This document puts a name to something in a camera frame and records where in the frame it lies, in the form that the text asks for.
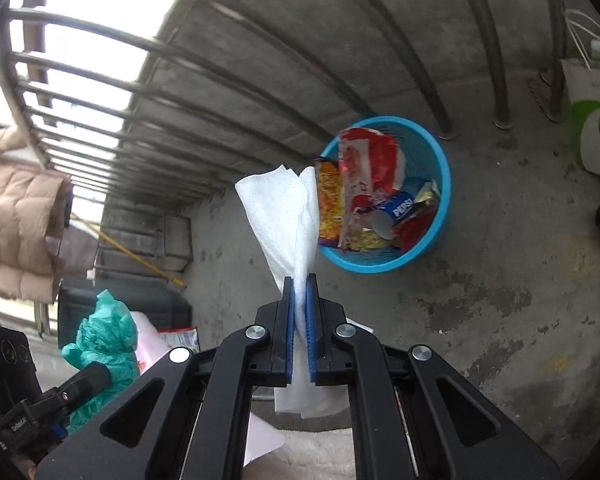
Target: blue trash bin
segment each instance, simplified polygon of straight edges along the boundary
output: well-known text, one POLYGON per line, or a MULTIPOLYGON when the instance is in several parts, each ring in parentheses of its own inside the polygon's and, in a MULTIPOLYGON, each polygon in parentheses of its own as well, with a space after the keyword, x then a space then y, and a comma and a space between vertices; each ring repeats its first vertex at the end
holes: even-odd
MULTIPOLYGON (((393 116, 378 116, 359 121, 351 126, 371 128, 395 138, 404 152, 406 177, 420 176, 433 179, 440 190, 440 206, 429 230, 408 252, 400 254, 395 249, 374 249, 366 252, 341 251, 320 246, 328 260, 350 272, 377 274, 404 266, 425 253, 436 241, 446 221, 451 201, 451 172, 445 152, 437 140, 422 126, 393 116)), ((321 156, 338 158, 338 139, 333 139, 321 156)))

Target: red snack bag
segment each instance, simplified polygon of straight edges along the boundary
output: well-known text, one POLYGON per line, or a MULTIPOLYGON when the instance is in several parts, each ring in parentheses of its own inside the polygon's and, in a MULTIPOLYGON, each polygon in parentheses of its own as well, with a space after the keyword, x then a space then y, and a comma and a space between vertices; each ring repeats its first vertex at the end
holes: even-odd
POLYGON ((400 240, 400 254, 404 254, 413 249, 429 230, 435 217, 436 211, 434 210, 398 225, 395 231, 397 231, 396 234, 400 240))
POLYGON ((402 189, 404 153, 391 135, 369 128, 340 133, 338 168, 342 179, 342 228, 338 247, 349 247, 352 213, 368 211, 402 189))

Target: beige puffer jacket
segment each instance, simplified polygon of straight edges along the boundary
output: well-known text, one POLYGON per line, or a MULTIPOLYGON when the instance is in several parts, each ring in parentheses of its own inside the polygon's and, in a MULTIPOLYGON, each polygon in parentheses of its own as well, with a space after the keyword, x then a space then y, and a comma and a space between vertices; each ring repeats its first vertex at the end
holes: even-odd
POLYGON ((23 137, 0 130, 0 296, 53 303, 61 262, 48 244, 62 237, 72 187, 64 173, 1 156, 23 137))

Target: sky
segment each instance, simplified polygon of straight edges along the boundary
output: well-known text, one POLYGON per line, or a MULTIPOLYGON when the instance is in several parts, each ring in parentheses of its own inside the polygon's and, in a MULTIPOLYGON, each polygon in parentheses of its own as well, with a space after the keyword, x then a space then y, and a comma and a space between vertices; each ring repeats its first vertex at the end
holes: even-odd
MULTIPOLYGON (((51 12, 101 23, 150 38, 157 34, 165 14, 173 3, 174 0, 47 0, 46 8, 51 12)), ((22 0, 11 0, 10 4, 11 7, 20 7, 22 0)), ((47 57, 127 81, 133 81, 138 77, 147 54, 144 50, 109 38, 58 25, 45 27, 45 40, 47 57)), ((14 51, 23 50, 22 22, 11 22, 11 41, 14 51)), ((24 64, 19 63, 16 69, 20 75, 27 75, 24 64)), ((129 92, 119 88, 56 70, 48 71, 48 81, 49 85, 59 92, 119 110, 125 109, 131 98, 129 92)), ((26 92, 24 98, 28 104, 38 104, 35 95, 30 92, 26 92)), ((112 132, 118 131, 123 123, 120 118, 88 108, 71 106, 59 100, 53 100, 53 108, 61 114, 112 132)), ((33 117, 33 121, 43 123, 40 117, 33 117)), ((0 124, 12 123, 13 118, 0 90, 0 124)), ((113 148, 118 143, 113 137, 75 128, 69 124, 59 124, 59 128, 68 136, 95 142, 108 148, 113 148)), ((69 141, 62 143, 67 148, 81 153, 93 153, 103 158, 114 156, 69 141)), ((62 158, 75 160, 71 155, 62 155, 62 158)), ((109 174, 107 165, 100 166, 101 170, 96 171, 106 178, 109 174)), ((67 164, 61 169, 75 170, 75 167, 72 168, 71 164, 67 164)), ((73 212, 82 218, 99 222, 102 218, 103 206, 81 200, 80 197, 103 201, 105 194, 75 187, 74 196, 73 212)))

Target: white tissue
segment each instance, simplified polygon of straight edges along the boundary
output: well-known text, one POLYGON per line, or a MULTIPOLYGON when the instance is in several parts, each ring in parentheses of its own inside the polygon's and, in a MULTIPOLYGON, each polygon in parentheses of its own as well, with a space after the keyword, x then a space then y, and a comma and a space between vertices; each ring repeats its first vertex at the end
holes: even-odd
POLYGON ((274 389, 276 411, 300 413, 302 418, 338 413, 349 405, 347 387, 315 386, 307 364, 306 278, 314 264, 320 219, 314 168, 297 176, 280 166, 245 177, 235 189, 280 292, 285 276, 294 280, 293 376, 288 387, 274 389))

